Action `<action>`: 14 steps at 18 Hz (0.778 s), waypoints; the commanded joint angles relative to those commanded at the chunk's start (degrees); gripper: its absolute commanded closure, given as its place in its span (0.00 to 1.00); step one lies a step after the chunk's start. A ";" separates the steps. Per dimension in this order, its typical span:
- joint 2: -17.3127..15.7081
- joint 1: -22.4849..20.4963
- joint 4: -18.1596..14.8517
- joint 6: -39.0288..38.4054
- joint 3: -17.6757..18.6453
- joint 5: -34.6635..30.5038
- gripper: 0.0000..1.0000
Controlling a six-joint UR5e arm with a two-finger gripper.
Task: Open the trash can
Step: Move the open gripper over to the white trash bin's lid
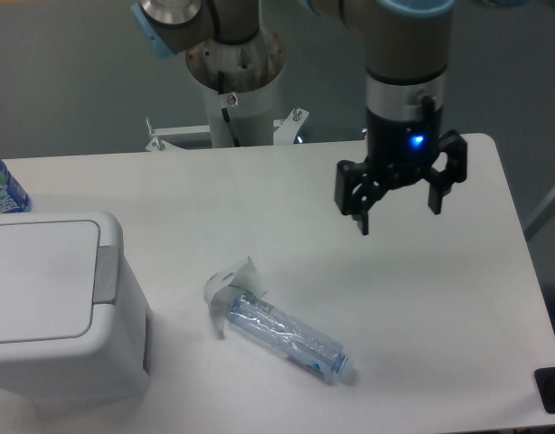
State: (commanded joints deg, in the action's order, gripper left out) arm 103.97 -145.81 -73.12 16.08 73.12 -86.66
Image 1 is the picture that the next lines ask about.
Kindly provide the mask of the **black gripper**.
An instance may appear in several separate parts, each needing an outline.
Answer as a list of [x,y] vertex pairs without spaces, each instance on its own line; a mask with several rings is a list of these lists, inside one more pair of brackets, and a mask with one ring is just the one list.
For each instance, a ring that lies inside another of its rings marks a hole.
[[[387,119],[366,111],[367,157],[363,162],[341,160],[336,165],[334,201],[342,215],[350,215],[366,236],[369,210],[388,192],[425,179],[428,207],[438,215],[453,184],[467,178],[468,144],[454,129],[438,139],[442,110],[430,96],[415,105],[412,120]],[[445,168],[433,167],[438,155]]]

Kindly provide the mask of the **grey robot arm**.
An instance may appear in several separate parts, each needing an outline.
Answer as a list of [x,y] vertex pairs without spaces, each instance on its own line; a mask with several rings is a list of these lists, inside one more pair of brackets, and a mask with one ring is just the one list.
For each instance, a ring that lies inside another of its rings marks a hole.
[[[440,213],[467,176],[467,144],[440,129],[454,5],[450,1],[309,1],[307,9],[359,35],[365,48],[367,155],[340,161],[334,200],[362,233],[387,192],[426,181]],[[209,102],[216,147],[274,143],[269,88],[285,49],[257,1],[137,1],[132,14],[160,57],[183,54]]]

